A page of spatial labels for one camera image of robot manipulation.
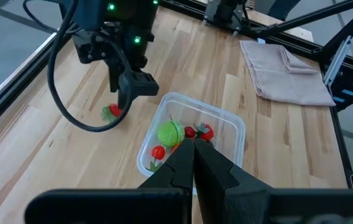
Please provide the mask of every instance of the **floor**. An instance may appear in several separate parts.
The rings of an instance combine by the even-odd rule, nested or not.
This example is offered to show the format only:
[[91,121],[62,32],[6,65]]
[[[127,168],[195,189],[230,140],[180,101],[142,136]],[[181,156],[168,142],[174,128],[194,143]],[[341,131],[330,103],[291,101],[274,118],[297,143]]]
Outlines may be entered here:
[[[301,0],[290,12],[288,19],[341,1]],[[22,2],[23,0],[0,0],[0,84],[51,34],[29,19],[22,8]],[[267,13],[273,2],[274,0],[256,0],[255,9]],[[60,25],[61,16],[56,4],[34,1],[29,7],[44,23],[52,27]],[[303,27],[312,31],[316,43],[324,45],[352,18],[353,9]],[[353,167],[353,105],[341,111],[339,118],[343,130],[351,133],[345,140]]]

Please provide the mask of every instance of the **wooden table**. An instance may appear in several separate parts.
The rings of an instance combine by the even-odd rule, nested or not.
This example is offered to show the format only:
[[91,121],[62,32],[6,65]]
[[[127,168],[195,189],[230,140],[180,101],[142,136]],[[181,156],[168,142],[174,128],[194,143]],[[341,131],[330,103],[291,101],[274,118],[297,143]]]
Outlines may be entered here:
[[[257,12],[251,18],[274,19]],[[162,96],[178,91],[240,116],[246,125],[244,170],[273,187],[346,188],[327,107],[297,106],[256,96],[239,40],[230,33],[159,8],[145,68],[160,85],[139,97],[127,118],[105,133],[88,133],[60,114],[44,69],[0,119],[0,223],[22,223],[28,202],[55,188],[135,188],[145,179],[136,157]],[[289,31],[311,39],[303,29]],[[306,60],[314,67],[318,65]],[[104,124],[101,109],[116,102],[103,62],[83,65],[72,42],[58,55],[63,103],[84,123]],[[197,199],[193,221],[201,223]]]

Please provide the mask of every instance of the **plastic container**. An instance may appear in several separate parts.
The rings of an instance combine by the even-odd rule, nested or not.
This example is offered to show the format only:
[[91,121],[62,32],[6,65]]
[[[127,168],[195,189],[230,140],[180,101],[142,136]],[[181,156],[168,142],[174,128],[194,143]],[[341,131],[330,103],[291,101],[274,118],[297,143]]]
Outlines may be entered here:
[[[226,156],[230,161],[242,167],[244,152],[245,125],[243,120],[235,114],[203,103],[202,101],[182,95],[181,93],[167,93],[163,96],[152,123],[149,126],[146,137],[140,147],[137,157],[137,167],[139,171],[147,177],[153,172],[146,169],[149,167],[153,157],[151,151],[153,147],[160,145],[157,139],[157,129],[164,122],[181,122],[185,127],[193,127],[193,123],[204,122],[214,129],[214,138],[211,142],[214,148]],[[172,149],[166,148],[166,161],[171,155]]]

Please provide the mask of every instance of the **beige cloth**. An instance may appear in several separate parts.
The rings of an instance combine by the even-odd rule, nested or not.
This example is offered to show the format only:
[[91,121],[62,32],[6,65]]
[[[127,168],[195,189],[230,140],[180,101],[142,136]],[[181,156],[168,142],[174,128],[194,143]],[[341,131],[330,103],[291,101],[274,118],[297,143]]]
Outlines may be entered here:
[[298,105],[335,106],[320,73],[281,45],[240,41],[257,95]]

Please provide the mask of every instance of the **green toy ball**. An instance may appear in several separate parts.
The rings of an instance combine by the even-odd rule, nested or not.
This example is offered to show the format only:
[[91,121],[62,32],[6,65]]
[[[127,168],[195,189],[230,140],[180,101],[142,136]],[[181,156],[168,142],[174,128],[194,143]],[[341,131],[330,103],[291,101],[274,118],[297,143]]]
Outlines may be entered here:
[[178,121],[167,121],[157,131],[157,138],[165,147],[173,147],[182,142],[185,129]]

